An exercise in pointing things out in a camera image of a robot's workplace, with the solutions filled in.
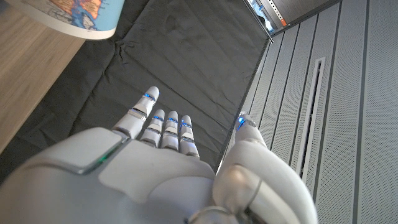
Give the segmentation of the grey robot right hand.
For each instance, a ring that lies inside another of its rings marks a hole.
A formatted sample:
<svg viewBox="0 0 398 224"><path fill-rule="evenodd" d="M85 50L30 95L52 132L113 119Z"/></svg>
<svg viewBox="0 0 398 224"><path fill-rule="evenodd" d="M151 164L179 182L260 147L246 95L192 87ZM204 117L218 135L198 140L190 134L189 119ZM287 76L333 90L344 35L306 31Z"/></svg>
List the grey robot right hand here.
<svg viewBox="0 0 398 224"><path fill-rule="evenodd" d="M218 170L200 159L192 120L154 110L150 87L111 129L43 150L1 184L2 223L317 223L300 176L248 114Z"/></svg>

